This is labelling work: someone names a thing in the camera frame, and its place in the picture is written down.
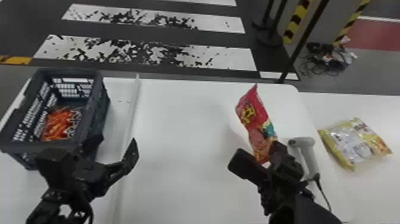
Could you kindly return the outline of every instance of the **red floor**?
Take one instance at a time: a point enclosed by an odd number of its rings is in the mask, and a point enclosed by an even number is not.
[[[348,36],[348,48],[400,51],[400,23],[357,20]]]

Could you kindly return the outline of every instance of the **black pole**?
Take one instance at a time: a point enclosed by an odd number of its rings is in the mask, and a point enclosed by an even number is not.
[[[275,31],[278,28],[279,20],[282,17],[283,10],[285,10],[287,2],[288,2],[288,0],[282,0],[282,2],[280,2],[278,12],[276,13],[276,16],[275,16],[274,24],[272,25],[270,34],[268,35],[268,39],[272,39],[273,36],[275,35]]]
[[[283,45],[282,37],[278,34],[277,29],[287,2],[288,0],[281,0],[271,29],[259,31],[257,33],[257,41],[259,43],[269,47],[278,47]]]
[[[274,5],[274,0],[270,0],[268,3],[267,9],[265,9],[264,15],[262,17],[262,23],[266,24],[268,19],[270,18],[272,6]]]
[[[290,62],[285,68],[285,71],[280,75],[280,78],[276,81],[276,83],[283,83],[286,79],[286,76],[288,76],[289,71],[293,67],[296,59],[299,57],[299,54],[301,53],[301,50],[303,49],[305,43],[307,42],[311,32],[314,30],[315,25],[319,21],[322,13],[324,12],[326,6],[328,5],[329,0],[321,0],[320,5],[317,8],[317,11],[315,12],[314,16],[312,17],[309,25],[307,26],[303,37],[300,39],[299,44],[297,45],[295,52],[292,54],[292,57],[290,58]]]
[[[265,30],[265,29],[271,28],[271,26],[273,24],[273,20],[270,18],[270,14],[271,14],[271,10],[272,10],[272,6],[274,5],[274,2],[275,2],[275,0],[269,0],[268,6],[265,9],[262,17],[259,17],[259,18],[256,18],[255,20],[253,20],[252,24],[256,29]]]

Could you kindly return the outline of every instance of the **hazard tape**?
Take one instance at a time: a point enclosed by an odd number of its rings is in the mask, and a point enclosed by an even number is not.
[[[349,21],[347,21],[346,26],[340,31],[339,36],[334,41],[334,45],[338,46],[340,41],[347,35],[351,27],[354,25],[357,18],[363,13],[363,10],[366,6],[371,2],[371,0],[362,0],[360,6],[357,8],[356,12],[350,17]]]
[[[15,57],[9,55],[0,55],[0,64],[29,64],[30,57]]]
[[[292,19],[286,28],[285,34],[283,34],[284,43],[292,43],[293,38],[299,29],[300,23],[307,15],[307,11],[312,2],[313,0],[300,0],[296,7],[295,13],[293,14]]]

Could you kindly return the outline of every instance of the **chip bag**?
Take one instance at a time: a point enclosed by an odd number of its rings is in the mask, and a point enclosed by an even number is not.
[[[70,139],[82,118],[81,107],[56,107],[47,115],[41,141]]]
[[[263,102],[258,96],[257,84],[240,98],[235,110],[249,133],[249,141],[256,161],[259,164],[268,162],[270,150],[273,150],[271,146],[277,140],[277,135]]]
[[[340,165],[353,171],[357,163],[392,153],[382,138],[359,118],[318,130],[318,133]]]

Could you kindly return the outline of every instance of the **crosswalk stripe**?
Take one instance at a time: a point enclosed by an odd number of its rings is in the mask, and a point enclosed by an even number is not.
[[[263,79],[279,79],[282,72],[273,72],[273,71],[261,71],[260,76]],[[296,73],[287,74],[286,80],[299,80],[299,77]]]
[[[211,4],[211,5],[236,6],[235,0],[159,0],[159,1],[190,2],[190,3],[200,3],[200,4]]]
[[[245,33],[239,17],[72,4],[63,20]]]
[[[33,58],[256,71],[251,50],[49,35]]]
[[[29,64],[30,57],[15,57],[10,55],[0,55],[0,64]]]

